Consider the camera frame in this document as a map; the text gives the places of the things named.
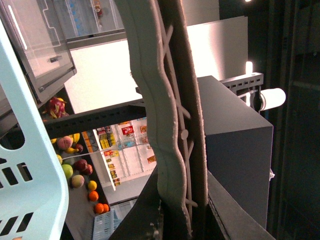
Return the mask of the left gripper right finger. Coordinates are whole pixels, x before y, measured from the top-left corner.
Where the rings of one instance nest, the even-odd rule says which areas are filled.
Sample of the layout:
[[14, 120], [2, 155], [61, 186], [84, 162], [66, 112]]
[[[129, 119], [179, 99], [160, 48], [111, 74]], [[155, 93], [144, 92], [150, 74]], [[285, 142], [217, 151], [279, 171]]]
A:
[[213, 215], [217, 240], [273, 240], [225, 190], [219, 181], [207, 173], [208, 204]]

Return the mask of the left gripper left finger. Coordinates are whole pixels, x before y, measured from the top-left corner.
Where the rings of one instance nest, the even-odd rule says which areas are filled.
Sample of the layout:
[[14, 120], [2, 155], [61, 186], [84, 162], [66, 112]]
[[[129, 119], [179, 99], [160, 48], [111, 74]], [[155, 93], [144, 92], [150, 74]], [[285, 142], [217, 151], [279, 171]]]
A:
[[147, 180], [132, 209], [112, 233], [111, 240], [162, 240], [164, 218], [158, 193], [158, 169]]

